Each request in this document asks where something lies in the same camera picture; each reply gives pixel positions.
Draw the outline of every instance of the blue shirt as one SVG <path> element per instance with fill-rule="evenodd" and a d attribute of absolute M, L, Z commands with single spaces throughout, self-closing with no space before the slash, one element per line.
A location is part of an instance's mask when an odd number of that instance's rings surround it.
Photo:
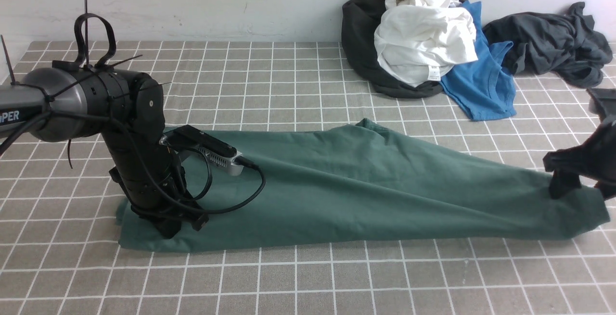
<path fill-rule="evenodd" d="M 441 78 L 444 92 L 452 98 L 470 120 L 498 120 L 516 114 L 513 107 L 515 84 L 502 67 L 505 54 L 513 47 L 506 41 L 489 45 L 481 28 L 481 2 L 462 4 L 473 17 L 477 29 L 477 61 L 455 65 Z"/>

